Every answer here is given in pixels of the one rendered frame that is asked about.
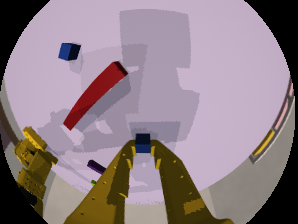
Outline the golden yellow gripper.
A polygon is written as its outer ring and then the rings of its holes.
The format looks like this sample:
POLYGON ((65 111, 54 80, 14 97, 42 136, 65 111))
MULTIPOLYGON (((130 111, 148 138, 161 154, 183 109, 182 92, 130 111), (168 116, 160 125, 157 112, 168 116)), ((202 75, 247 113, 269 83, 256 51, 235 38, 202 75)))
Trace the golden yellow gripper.
MULTIPOLYGON (((150 140, 151 157, 159 169, 168 224, 234 224, 212 216, 182 160, 158 140, 150 140)), ((130 170, 136 156, 129 140, 63 224, 125 224, 130 170)))

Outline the small blue cube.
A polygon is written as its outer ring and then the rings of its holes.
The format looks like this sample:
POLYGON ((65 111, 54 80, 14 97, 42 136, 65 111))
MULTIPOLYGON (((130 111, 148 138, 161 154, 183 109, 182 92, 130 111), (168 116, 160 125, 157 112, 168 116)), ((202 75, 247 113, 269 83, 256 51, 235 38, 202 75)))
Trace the small blue cube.
POLYGON ((136 134, 135 147, 136 153, 150 153, 150 134, 136 134))
POLYGON ((76 60, 79 54, 81 45, 73 43, 62 43, 58 58, 70 61, 76 60))

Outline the red rod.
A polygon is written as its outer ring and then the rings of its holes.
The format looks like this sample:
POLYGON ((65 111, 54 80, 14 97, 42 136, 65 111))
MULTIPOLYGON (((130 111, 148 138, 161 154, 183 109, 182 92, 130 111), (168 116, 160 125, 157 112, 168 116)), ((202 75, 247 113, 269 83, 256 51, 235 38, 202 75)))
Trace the red rod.
POLYGON ((63 124, 71 131, 84 114, 127 74, 119 61, 112 62, 81 95, 63 124))

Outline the purple rod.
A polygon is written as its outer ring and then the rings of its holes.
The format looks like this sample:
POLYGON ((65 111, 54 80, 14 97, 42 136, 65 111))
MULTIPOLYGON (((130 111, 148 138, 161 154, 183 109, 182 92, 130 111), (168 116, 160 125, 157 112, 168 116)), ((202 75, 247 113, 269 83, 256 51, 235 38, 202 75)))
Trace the purple rod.
POLYGON ((105 167, 101 166, 100 164, 98 164, 97 162, 95 162, 94 160, 89 160, 87 166, 89 168, 91 168, 92 170, 98 172, 99 174, 103 174, 103 172, 106 170, 105 167))

